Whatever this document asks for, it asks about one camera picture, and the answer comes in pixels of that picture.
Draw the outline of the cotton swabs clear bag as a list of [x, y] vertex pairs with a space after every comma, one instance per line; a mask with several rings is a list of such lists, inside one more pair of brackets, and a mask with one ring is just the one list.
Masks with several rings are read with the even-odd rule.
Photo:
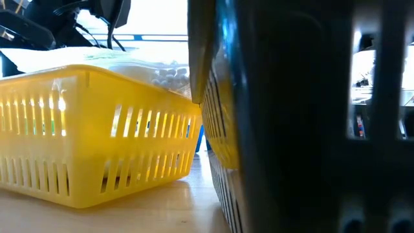
[[111, 65], [108, 69], [191, 99], [190, 77], [187, 67], [159, 68], [137, 63], [121, 63]]

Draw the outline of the black plastic basket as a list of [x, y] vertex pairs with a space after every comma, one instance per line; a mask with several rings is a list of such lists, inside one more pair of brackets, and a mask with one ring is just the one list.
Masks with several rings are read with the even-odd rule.
[[414, 0], [187, 0], [192, 100], [245, 233], [414, 233]]

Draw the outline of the blue plastic basket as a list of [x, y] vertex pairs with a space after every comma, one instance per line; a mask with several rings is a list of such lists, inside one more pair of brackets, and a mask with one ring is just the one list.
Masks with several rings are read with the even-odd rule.
[[200, 147], [201, 147], [201, 144], [202, 144], [202, 139], [205, 140], [206, 150], [207, 151], [211, 150], [212, 148], [210, 146], [210, 143], [208, 142], [208, 139], [204, 136], [204, 126], [201, 126], [201, 129], [200, 129], [200, 132], [199, 132], [199, 138], [197, 140], [197, 145], [196, 145], [196, 149], [195, 149], [196, 153], [198, 153], [200, 151]]

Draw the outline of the yellow plastic basket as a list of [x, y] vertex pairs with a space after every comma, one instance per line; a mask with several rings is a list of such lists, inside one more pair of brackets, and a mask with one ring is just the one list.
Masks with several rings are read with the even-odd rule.
[[200, 107], [89, 65], [0, 80], [0, 188], [87, 208], [189, 174]]

